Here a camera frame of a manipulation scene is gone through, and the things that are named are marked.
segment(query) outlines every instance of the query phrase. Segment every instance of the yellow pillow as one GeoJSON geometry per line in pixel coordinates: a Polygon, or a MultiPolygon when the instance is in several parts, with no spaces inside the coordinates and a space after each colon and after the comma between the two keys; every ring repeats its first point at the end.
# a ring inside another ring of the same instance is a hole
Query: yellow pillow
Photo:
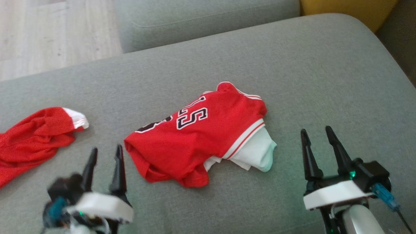
{"type": "Polygon", "coordinates": [[[343,13],[376,32],[399,0],[300,0],[302,15],[343,13]]]}

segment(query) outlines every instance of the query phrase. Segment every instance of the printed number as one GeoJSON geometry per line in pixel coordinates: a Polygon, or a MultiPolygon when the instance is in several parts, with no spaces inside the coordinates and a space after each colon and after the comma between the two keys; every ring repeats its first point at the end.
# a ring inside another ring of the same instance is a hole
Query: printed number
{"type": "MultiPolygon", "coordinates": [[[[182,114],[185,114],[188,112],[188,110],[183,110],[183,109],[180,111],[183,111],[182,114]]],[[[206,118],[208,118],[208,109],[204,107],[204,108],[201,108],[199,110],[192,112],[190,114],[190,118],[188,115],[178,117],[178,119],[176,120],[176,128],[178,130],[181,130],[190,124],[196,123],[197,120],[203,120],[206,118]]]]}
{"type": "Polygon", "coordinates": [[[152,130],[153,128],[155,128],[157,125],[159,125],[159,124],[161,124],[161,123],[163,123],[163,122],[168,122],[168,121],[171,121],[171,120],[172,120],[172,116],[169,116],[169,117],[165,118],[165,119],[164,119],[164,120],[162,120],[162,121],[159,121],[159,122],[154,122],[154,123],[148,124],[148,125],[146,125],[146,126],[144,126],[144,127],[141,127],[141,128],[139,128],[136,132],[138,132],[138,133],[144,133],[144,132],[150,131],[150,130],[152,130]]]}
{"type": "MultiPolygon", "coordinates": [[[[198,102],[203,102],[205,100],[206,100],[205,96],[201,96],[197,100],[193,101],[191,104],[187,105],[186,107],[184,107],[183,109],[178,111],[178,118],[176,120],[176,128],[178,130],[183,129],[184,127],[186,127],[190,124],[193,124],[198,120],[203,120],[203,119],[208,118],[208,109],[207,108],[201,108],[199,110],[196,110],[196,111],[192,112],[190,115],[186,115],[186,113],[188,113],[188,110],[187,110],[188,108],[197,104],[198,102]]],[[[163,122],[167,122],[167,121],[171,121],[171,120],[172,120],[172,116],[169,116],[169,117],[165,118],[162,121],[154,122],[154,123],[148,124],[144,127],[141,127],[135,132],[144,133],[144,132],[147,132],[147,131],[150,131],[150,130],[154,129],[157,125],[159,125],[163,122]]]]}

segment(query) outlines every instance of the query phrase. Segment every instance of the gray couch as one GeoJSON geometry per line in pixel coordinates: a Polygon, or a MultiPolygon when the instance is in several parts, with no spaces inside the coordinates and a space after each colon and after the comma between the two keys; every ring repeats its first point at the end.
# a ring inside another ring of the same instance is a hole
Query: gray couch
{"type": "MultiPolygon", "coordinates": [[[[0,83],[0,132],[50,106],[80,111],[90,122],[72,145],[0,190],[1,233],[36,233],[47,185],[81,170],[94,146],[99,160],[93,190],[107,191],[117,143],[226,80],[264,99],[265,123],[277,143],[272,169],[245,171],[226,161],[211,168],[208,186],[185,189],[175,181],[147,183],[126,153],[135,220],[121,234],[323,233],[319,212],[303,205],[300,130],[308,130],[319,166],[332,175],[336,162],[325,125],[351,157],[376,159],[391,172],[394,195],[414,223],[416,90],[362,23],[325,14],[0,83]]],[[[399,218],[381,201],[370,206],[386,233],[400,233],[399,218]]]]}
{"type": "Polygon", "coordinates": [[[124,53],[297,17],[298,0],[115,0],[124,53]]]}

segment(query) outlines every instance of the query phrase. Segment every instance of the red basketball jersey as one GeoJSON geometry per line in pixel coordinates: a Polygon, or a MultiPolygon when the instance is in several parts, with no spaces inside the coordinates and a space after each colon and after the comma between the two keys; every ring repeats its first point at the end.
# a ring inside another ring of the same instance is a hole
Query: red basketball jersey
{"type": "Polygon", "coordinates": [[[160,122],[125,140],[138,171],[148,182],[174,179],[202,187],[209,178],[203,163],[211,156],[229,159],[264,126],[267,109],[257,95],[222,82],[160,122]]]}

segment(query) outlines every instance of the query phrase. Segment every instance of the white trim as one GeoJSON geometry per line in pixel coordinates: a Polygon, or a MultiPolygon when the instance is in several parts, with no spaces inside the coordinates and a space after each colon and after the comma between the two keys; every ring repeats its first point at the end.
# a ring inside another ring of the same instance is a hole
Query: white trim
{"type": "Polygon", "coordinates": [[[69,115],[69,117],[71,117],[74,129],[77,129],[79,127],[83,127],[84,129],[86,129],[89,127],[88,120],[84,114],[65,107],[62,107],[62,109],[64,109],[64,111],[69,115]]]}
{"type": "Polygon", "coordinates": [[[220,84],[222,84],[222,83],[229,83],[229,84],[231,84],[232,86],[234,86],[234,88],[240,93],[240,94],[242,94],[242,95],[244,95],[244,96],[246,96],[246,97],[248,97],[248,98],[250,98],[250,99],[254,99],[254,100],[262,100],[261,99],[261,97],[259,96],[259,95],[254,95],[254,94],[246,94],[246,93],[244,93],[244,92],[242,92],[241,90],[239,90],[235,85],[233,85],[231,82],[229,82],[229,81],[222,81],[222,82],[220,82],[218,85],[217,85],[217,91],[218,91],[218,87],[220,86],[220,84]]]}
{"type": "Polygon", "coordinates": [[[222,156],[223,159],[228,159],[230,156],[234,156],[243,145],[260,129],[264,128],[264,120],[259,119],[254,122],[249,128],[247,128],[228,149],[228,151],[222,156]]]}

